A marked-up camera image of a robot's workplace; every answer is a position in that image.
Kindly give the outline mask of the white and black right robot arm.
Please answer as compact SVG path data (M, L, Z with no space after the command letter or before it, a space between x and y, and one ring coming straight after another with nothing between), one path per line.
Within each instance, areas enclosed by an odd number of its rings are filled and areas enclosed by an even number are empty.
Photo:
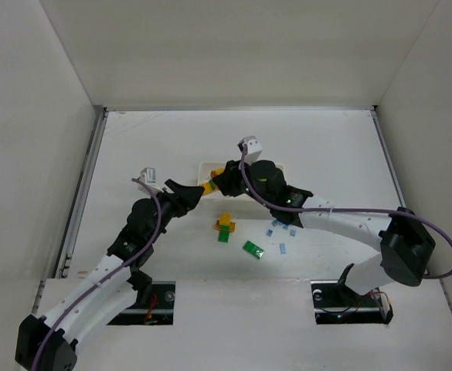
M224 196L247 195L284 224L331 232L374 249L375 256L349 264L338 280L356 294L393 282L417 287L425 276L436 243L409 209L350 213L308 190L288 185L283 172L267 160L251 165L229 161L212 180Z

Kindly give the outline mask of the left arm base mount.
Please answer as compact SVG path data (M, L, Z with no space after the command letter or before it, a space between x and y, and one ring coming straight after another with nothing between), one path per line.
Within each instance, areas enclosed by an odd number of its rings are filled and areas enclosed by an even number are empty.
M108 325L173 325L175 292L175 281L154 281L147 293L138 294L137 301L124 309Z

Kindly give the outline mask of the yellow and green lego stack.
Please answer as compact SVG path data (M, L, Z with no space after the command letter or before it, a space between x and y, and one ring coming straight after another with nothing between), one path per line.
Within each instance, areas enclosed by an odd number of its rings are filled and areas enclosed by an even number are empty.
M222 213L215 224L215 229L218 231L218 241L221 243L228 243L229 237L235 232L236 223L233 221L230 213Z

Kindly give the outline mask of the yellow lego brick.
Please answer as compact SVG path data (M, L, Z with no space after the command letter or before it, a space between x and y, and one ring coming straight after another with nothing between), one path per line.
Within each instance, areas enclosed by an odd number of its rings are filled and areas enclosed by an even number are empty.
M221 175L223 172L224 172L224 168L216 168L216 169L213 169L209 173L209 180L207 180L206 182L201 184L201 187L204 188L204 191L203 191L204 196L207 196L207 195L217 192L219 190L218 186L214 183L213 179L216 176Z

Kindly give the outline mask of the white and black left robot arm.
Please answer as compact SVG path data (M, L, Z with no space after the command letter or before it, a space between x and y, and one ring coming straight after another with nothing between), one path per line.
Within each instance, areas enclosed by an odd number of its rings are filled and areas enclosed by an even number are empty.
M27 316L19 326L15 361L26 370L72 370L84 341L151 290L141 267L174 218L196 208L204 188L171 179L163 190L137 181L149 196L131 208L127 222L97 266L55 308Z

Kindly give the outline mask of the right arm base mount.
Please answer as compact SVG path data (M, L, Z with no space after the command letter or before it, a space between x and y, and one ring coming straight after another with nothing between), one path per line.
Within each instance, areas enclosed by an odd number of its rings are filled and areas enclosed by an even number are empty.
M317 325L388 325L394 317L389 296L379 288L359 295L336 281L312 281L311 293Z

